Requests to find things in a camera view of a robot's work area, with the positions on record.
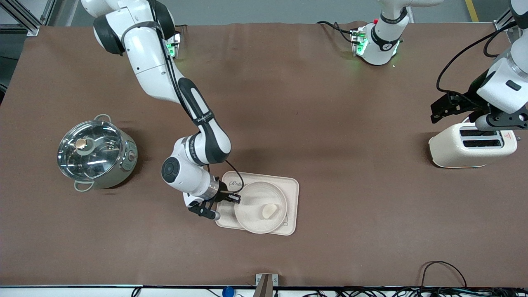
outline lid knob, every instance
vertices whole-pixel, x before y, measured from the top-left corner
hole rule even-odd
[[[78,149],[78,150],[82,150],[83,148],[85,148],[86,146],[88,145],[88,141],[84,138],[81,138],[79,140],[77,140],[75,142],[75,147]]]

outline pot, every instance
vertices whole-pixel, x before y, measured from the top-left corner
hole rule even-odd
[[[73,187],[79,192],[118,185],[137,163],[136,143],[105,114],[66,133],[57,155],[61,172],[74,180]]]

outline brown table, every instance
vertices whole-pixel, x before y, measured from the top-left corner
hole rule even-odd
[[[274,272],[282,285],[416,285],[423,264],[441,259],[470,286],[526,286],[524,142],[471,170],[433,166],[426,145],[464,117],[431,124],[439,71],[492,30],[411,24],[398,55],[374,67],[320,25],[186,28],[177,64],[231,137],[230,160],[300,183],[297,229],[276,236],[190,213],[159,173],[173,143],[196,131],[182,108],[148,97],[92,28],[41,28],[0,108],[0,283],[245,284]],[[464,91],[491,62],[481,50],[442,85]],[[134,138],[139,163],[120,187],[77,193],[56,150],[100,113]],[[460,280],[433,266],[426,284]]]

